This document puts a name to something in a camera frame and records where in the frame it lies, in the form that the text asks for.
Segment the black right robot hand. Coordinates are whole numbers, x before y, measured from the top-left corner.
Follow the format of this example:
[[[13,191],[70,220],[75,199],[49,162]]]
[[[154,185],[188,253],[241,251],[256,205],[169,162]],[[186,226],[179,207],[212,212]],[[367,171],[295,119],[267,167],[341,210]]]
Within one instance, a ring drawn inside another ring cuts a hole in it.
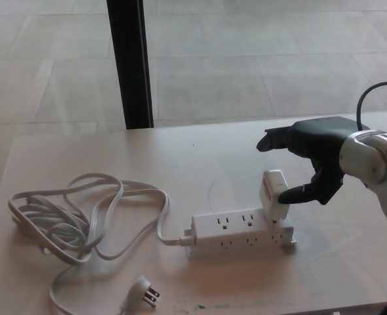
[[[278,202],[327,204],[343,184],[340,149],[347,137],[356,132],[357,123],[340,116],[307,119],[288,127],[267,129],[257,143],[259,152],[287,149],[301,158],[308,158],[315,170],[310,183],[285,190]]]

